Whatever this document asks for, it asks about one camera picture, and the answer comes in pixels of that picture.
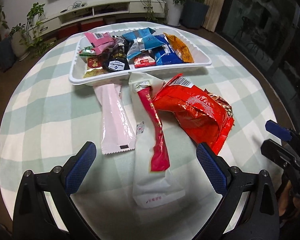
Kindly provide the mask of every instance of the white plastic tray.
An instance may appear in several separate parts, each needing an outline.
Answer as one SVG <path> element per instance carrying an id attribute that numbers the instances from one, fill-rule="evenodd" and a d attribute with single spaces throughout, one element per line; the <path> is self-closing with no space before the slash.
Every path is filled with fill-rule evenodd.
<path id="1" fill-rule="evenodd" d="M 111 35 L 122 35 L 124 33 L 128 33 L 134 30 L 138 30 L 141 28 L 134 29 L 122 29 L 117 31 L 103 31 L 102 33 L 109 32 Z M 75 56 L 72 60 L 69 81 L 73 85 L 82 85 L 86 84 L 88 86 L 97 86 L 103 85 L 107 83 L 117 83 L 121 80 L 128 79 L 131 72 L 146 72 L 151 75 L 155 75 L 160 77 L 162 75 L 166 75 L 168 73 L 177 74 L 181 72 L 186 72 L 188 70 L 195 70 L 200 67 L 211 65 L 211 59 L 196 45 L 194 45 L 191 41 L 189 41 L 185 36 L 183 36 L 177 30 L 170 27 L 157 27 L 152 28 L 155 30 L 153 35 L 159 35 L 163 33 L 172 34 L 180 38 L 189 48 L 191 55 L 194 59 L 194 63 L 184 63 L 184 64 L 173 64 L 173 65 L 162 65 L 162 66 L 151 66 L 151 67 L 143 67 L 143 68 L 135 68 L 133 64 L 133 59 L 129 61 L 130 70 L 122 70 L 119 72 L 113 72 L 108 74 L 103 74 L 94 77 L 83 78 L 86 73 L 87 64 L 80 58 L 79 52 L 87 46 L 90 46 L 90 43 L 86 37 L 82 37 L 77 44 L 75 50 Z"/>

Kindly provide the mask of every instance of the blue gripper pad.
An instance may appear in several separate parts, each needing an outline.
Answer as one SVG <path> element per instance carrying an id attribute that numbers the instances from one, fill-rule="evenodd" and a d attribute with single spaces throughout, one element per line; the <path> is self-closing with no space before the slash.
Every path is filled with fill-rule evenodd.
<path id="1" fill-rule="evenodd" d="M 64 165 L 64 168 L 67 165 L 72 166 L 65 177 L 65 192 L 68 196 L 78 191 L 96 156 L 97 149 L 95 144 L 86 142 L 77 155 L 70 157 Z"/>
<path id="2" fill-rule="evenodd" d="M 227 193 L 226 176 L 214 161 L 213 157 L 211 157 L 211 154 L 209 154 L 208 151 L 210 150 L 210 152 L 214 155 L 212 150 L 210 148 L 206 148 L 209 148 L 207 144 L 205 146 L 202 143 L 198 144 L 196 150 L 197 159 L 201 164 L 204 172 L 207 174 L 207 177 L 210 180 L 210 183 L 212 184 L 215 192 L 221 194 L 224 197 Z"/>
<path id="3" fill-rule="evenodd" d="M 269 133 L 272 133 L 274 136 L 277 136 L 282 141 L 289 142 L 292 139 L 292 136 L 288 129 L 283 128 L 282 126 L 280 126 L 272 120 L 268 120 L 266 122 L 266 130 Z"/>

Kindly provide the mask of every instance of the blue snack package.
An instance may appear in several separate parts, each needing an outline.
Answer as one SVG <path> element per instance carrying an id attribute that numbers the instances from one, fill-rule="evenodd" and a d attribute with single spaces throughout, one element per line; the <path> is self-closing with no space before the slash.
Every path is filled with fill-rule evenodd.
<path id="1" fill-rule="evenodd" d="M 157 66 L 183 63 L 183 61 L 175 53 L 169 42 L 166 40 L 164 34 L 155 35 L 155 37 L 159 41 L 165 43 L 164 45 L 151 50 L 154 54 L 154 59 Z"/>
<path id="2" fill-rule="evenodd" d="M 152 35 L 154 32 L 155 30 L 146 28 L 123 34 L 122 36 L 127 41 L 130 43 L 133 42 L 129 51 L 127 52 L 127 59 L 132 59 L 141 52 L 164 45 L 164 42 L 159 41 Z"/>

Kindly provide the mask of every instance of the round table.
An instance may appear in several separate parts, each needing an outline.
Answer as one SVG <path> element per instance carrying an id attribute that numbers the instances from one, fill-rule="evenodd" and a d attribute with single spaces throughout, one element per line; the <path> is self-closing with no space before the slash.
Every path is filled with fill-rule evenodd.
<path id="1" fill-rule="evenodd" d="M 157 25 L 132 22 L 93 31 Z M 265 130 L 266 121 L 275 121 L 275 116 L 260 84 L 213 43 L 179 31 L 212 60 L 212 65 L 202 68 L 202 72 L 185 77 L 222 96 L 233 107 L 235 126 L 219 155 L 230 166 L 246 172 L 268 170 L 277 186 L 279 168 L 260 153 L 265 139 L 280 143 Z M 161 113 L 170 168 L 186 196 L 158 208 L 139 208 L 132 198 L 134 151 L 101 154 L 102 108 L 93 88 L 73 86 L 68 81 L 76 44 L 82 36 L 75 34 L 49 51 L 20 82 L 4 113 L 0 128 L 0 187 L 11 218 L 24 171 L 48 172 L 63 165 L 86 141 L 92 141 L 97 146 L 97 157 L 71 198 L 102 239 L 192 239 L 221 199 L 196 159 L 195 146 L 169 113 Z M 122 101 L 127 115 L 133 116 L 127 83 L 122 86 Z M 56 223 L 66 230 L 49 193 L 46 196 Z M 243 204 L 242 198 L 228 230 L 234 227 Z"/>

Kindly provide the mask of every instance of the green and white tablecloth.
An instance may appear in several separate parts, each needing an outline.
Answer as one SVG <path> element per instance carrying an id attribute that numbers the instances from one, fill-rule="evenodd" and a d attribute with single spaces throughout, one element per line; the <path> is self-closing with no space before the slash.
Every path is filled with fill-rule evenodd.
<path id="1" fill-rule="evenodd" d="M 157 24 L 114 24 L 94 31 L 148 26 Z M 185 76 L 202 89 L 222 96 L 233 107 L 235 126 L 219 155 L 230 166 L 246 172 L 267 169 L 274 184 L 278 184 L 280 170 L 260 153 L 265 139 L 280 142 L 265 130 L 266 121 L 275 121 L 275 116 L 260 84 L 213 43 L 180 32 L 212 60 L 212 66 L 202 73 Z M 24 171 L 50 171 L 63 165 L 86 141 L 92 141 L 98 149 L 97 157 L 71 198 L 102 239 L 191 239 L 221 199 L 199 165 L 194 145 L 170 113 L 161 113 L 171 170 L 186 196 L 158 208 L 139 208 L 132 198 L 134 151 L 101 154 L 102 108 L 93 88 L 73 86 L 68 81 L 82 36 L 75 34 L 47 53 L 24 77 L 8 103 L 0 128 L 0 187 L 10 216 Z M 133 115 L 127 83 L 122 87 L 122 101 L 128 116 Z M 58 226 L 65 229 L 50 195 L 46 195 Z M 240 208 L 228 229 L 234 226 Z"/>

